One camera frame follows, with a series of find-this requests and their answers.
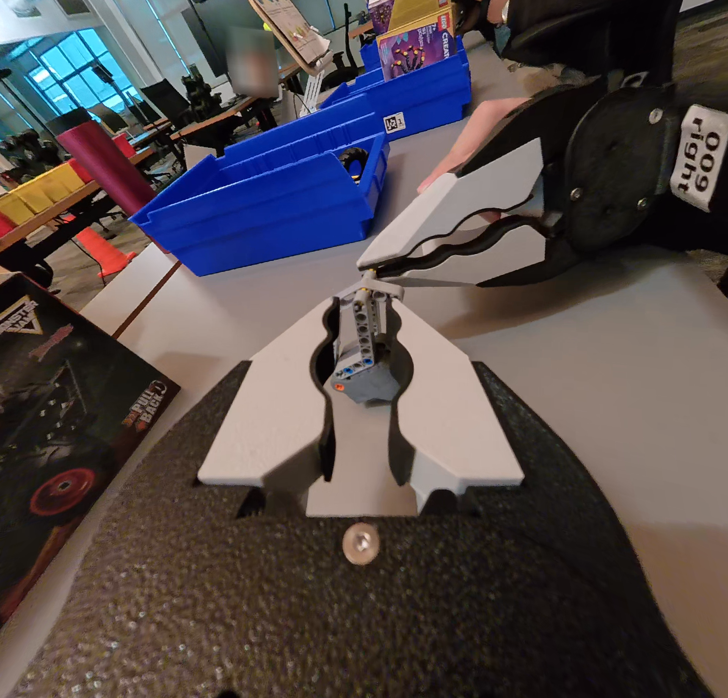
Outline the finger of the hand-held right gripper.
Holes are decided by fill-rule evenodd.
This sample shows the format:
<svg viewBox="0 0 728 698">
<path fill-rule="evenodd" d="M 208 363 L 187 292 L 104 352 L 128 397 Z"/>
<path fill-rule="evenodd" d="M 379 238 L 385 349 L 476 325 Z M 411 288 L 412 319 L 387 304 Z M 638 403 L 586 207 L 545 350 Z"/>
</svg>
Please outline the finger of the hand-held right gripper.
<svg viewBox="0 0 728 698">
<path fill-rule="evenodd" d="M 358 270 L 378 276 L 549 276 L 551 243 L 533 201 L 541 139 L 440 176 L 370 244 Z"/>
<path fill-rule="evenodd" d="M 470 281 L 458 281 L 458 280 L 446 280 L 441 277 L 434 279 L 424 278 L 421 276 L 378 276 L 378 280 L 397 285 L 403 288 L 414 288 L 414 287 L 466 287 L 466 286 L 477 286 L 479 282 Z"/>
</svg>

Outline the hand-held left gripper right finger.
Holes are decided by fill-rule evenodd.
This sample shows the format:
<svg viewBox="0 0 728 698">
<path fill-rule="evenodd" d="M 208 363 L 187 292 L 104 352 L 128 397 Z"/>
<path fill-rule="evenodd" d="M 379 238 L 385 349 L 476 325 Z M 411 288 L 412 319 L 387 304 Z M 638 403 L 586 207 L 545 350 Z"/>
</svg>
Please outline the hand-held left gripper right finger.
<svg viewBox="0 0 728 698">
<path fill-rule="evenodd" d="M 418 514 L 436 491 L 519 486 L 523 470 L 475 363 L 404 303 L 392 314 L 412 372 L 392 402 L 390 469 L 412 487 Z"/>
</svg>

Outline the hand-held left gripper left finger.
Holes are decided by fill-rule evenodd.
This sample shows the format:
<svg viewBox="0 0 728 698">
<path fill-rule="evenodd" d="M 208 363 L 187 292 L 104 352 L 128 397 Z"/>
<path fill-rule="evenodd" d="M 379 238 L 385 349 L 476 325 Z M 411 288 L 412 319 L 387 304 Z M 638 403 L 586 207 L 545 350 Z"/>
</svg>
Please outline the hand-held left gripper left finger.
<svg viewBox="0 0 728 698">
<path fill-rule="evenodd" d="M 336 455 L 331 396 L 340 300 L 326 298 L 252 358 L 197 479 L 248 489 L 242 514 L 305 515 Z"/>
</svg>

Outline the grey lego chassis assembly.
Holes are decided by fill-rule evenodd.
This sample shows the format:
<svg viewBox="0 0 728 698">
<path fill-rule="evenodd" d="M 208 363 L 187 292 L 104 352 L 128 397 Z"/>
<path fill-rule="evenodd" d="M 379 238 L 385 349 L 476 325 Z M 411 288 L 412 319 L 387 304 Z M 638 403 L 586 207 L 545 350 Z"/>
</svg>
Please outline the grey lego chassis assembly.
<svg viewBox="0 0 728 698">
<path fill-rule="evenodd" d="M 374 270 L 339 296 L 339 334 L 333 345 L 332 387 L 358 404 L 391 402 L 400 388 L 393 364 L 400 318 L 394 303 L 404 289 Z"/>
</svg>

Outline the black lego tyre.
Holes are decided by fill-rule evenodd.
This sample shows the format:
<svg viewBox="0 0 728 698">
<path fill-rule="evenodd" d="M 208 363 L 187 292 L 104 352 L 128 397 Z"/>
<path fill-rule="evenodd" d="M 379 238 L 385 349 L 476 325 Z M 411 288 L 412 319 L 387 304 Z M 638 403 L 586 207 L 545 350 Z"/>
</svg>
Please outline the black lego tyre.
<svg viewBox="0 0 728 698">
<path fill-rule="evenodd" d="M 348 147 L 339 154 L 342 167 L 357 185 L 360 184 L 368 160 L 369 152 L 359 146 Z"/>
</svg>

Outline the purple lego box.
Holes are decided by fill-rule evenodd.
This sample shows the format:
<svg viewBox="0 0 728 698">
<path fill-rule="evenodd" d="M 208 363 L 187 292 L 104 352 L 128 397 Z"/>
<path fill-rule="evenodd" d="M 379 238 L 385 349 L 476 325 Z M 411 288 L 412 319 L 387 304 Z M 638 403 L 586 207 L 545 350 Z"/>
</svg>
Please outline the purple lego box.
<svg viewBox="0 0 728 698">
<path fill-rule="evenodd" d="M 405 23 L 377 37 L 378 57 L 384 82 L 432 66 L 458 55 L 453 6 Z"/>
</svg>

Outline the black lego set box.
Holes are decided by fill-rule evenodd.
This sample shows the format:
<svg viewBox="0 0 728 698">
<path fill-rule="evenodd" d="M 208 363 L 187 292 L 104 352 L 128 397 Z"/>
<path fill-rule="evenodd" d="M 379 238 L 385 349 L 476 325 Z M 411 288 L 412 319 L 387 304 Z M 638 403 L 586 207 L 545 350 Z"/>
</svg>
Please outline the black lego set box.
<svg viewBox="0 0 728 698">
<path fill-rule="evenodd" d="M 2 276 L 2 624 L 179 391 L 34 281 Z"/>
</svg>

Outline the person's right hand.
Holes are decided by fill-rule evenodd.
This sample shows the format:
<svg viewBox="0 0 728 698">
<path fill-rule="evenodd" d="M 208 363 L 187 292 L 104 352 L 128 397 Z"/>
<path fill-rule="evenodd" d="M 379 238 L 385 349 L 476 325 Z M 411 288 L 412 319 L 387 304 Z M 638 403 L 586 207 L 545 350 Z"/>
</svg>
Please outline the person's right hand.
<svg viewBox="0 0 728 698">
<path fill-rule="evenodd" d="M 472 112 L 450 151 L 419 185 L 418 194 L 424 193 L 442 175 L 451 173 L 465 164 L 478 151 L 496 125 L 508 113 L 529 100 L 530 97 L 508 97 L 481 102 Z"/>
</svg>

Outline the blue plastic storage bin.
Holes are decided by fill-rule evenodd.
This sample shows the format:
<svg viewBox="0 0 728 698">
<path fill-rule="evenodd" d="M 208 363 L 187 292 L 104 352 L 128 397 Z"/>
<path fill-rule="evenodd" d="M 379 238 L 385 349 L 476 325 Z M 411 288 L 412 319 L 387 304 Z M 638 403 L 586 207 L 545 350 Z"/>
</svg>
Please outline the blue plastic storage bin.
<svg viewBox="0 0 728 698">
<path fill-rule="evenodd" d="M 390 141 L 459 121 L 471 102 L 469 61 L 460 36 L 457 53 L 440 62 L 386 82 L 379 67 L 336 88 L 319 109 L 366 97 Z"/>
<path fill-rule="evenodd" d="M 369 152 L 359 185 L 339 161 L 353 146 Z M 197 276 L 358 242 L 388 156 L 380 116 L 358 97 L 205 157 L 131 221 Z"/>
</svg>

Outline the white board stand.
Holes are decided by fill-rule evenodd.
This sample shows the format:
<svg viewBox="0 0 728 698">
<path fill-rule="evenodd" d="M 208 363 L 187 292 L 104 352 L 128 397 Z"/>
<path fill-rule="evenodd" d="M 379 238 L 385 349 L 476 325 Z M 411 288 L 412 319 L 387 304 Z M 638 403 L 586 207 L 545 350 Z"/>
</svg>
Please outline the white board stand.
<svg viewBox="0 0 728 698">
<path fill-rule="evenodd" d="M 301 97 L 300 108 L 297 112 L 298 119 L 311 115 L 317 111 L 317 102 L 325 76 L 325 67 L 323 65 L 320 65 L 315 74 L 308 76 L 306 88 L 303 96 Z"/>
</svg>

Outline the orange traffic cone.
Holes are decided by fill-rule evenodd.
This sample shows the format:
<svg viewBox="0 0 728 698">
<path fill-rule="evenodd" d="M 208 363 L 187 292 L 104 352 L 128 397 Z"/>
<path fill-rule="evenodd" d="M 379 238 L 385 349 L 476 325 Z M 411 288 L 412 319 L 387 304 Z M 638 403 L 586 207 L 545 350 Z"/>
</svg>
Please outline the orange traffic cone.
<svg viewBox="0 0 728 698">
<path fill-rule="evenodd" d="M 79 231 L 76 235 L 79 244 L 99 264 L 101 271 L 99 276 L 106 277 L 120 273 L 124 270 L 136 253 L 123 253 L 115 248 L 108 240 L 103 238 L 91 227 Z"/>
</svg>

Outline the wooden display board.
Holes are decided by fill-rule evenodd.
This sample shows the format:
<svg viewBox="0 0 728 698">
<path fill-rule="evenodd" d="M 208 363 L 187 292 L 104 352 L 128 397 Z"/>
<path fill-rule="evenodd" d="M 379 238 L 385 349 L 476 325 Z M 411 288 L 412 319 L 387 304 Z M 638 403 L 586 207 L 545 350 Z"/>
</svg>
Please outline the wooden display board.
<svg viewBox="0 0 728 698">
<path fill-rule="evenodd" d="M 320 75 L 331 62 L 331 42 L 291 0 L 248 0 L 295 62 L 309 75 Z"/>
</svg>

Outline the maroon water bottle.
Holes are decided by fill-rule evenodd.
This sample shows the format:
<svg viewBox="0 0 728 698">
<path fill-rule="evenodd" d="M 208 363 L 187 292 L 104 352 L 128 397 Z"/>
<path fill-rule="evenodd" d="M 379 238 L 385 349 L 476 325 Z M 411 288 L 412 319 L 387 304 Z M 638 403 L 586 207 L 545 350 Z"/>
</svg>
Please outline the maroon water bottle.
<svg viewBox="0 0 728 698">
<path fill-rule="evenodd" d="M 127 217 L 142 210 L 155 197 L 150 183 L 96 121 L 84 121 L 55 137 Z"/>
</svg>

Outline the red plastic bin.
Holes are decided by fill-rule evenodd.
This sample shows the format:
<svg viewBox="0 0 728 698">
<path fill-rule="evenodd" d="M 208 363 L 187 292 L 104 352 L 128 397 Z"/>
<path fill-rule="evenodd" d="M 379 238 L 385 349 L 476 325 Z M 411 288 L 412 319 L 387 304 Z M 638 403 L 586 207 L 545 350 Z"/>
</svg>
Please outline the red plastic bin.
<svg viewBox="0 0 728 698">
<path fill-rule="evenodd" d="M 125 158 L 132 158 L 136 155 L 136 150 L 133 148 L 130 139 L 131 137 L 126 132 L 120 132 L 112 138 L 116 147 L 122 152 Z M 95 178 L 81 165 L 75 158 L 70 157 L 67 160 L 67 164 L 70 168 L 78 175 L 80 180 L 84 184 L 89 184 L 95 180 Z"/>
</svg>

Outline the yellow plastic bin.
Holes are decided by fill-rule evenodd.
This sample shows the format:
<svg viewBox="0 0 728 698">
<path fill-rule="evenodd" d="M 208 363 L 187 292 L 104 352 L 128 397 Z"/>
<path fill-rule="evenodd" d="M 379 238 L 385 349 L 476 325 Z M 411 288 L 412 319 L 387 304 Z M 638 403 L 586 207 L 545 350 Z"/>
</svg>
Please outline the yellow plastic bin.
<svg viewBox="0 0 728 698">
<path fill-rule="evenodd" d="M 68 164 L 57 166 L 1 197 L 1 214 L 17 227 L 85 186 Z"/>
</svg>

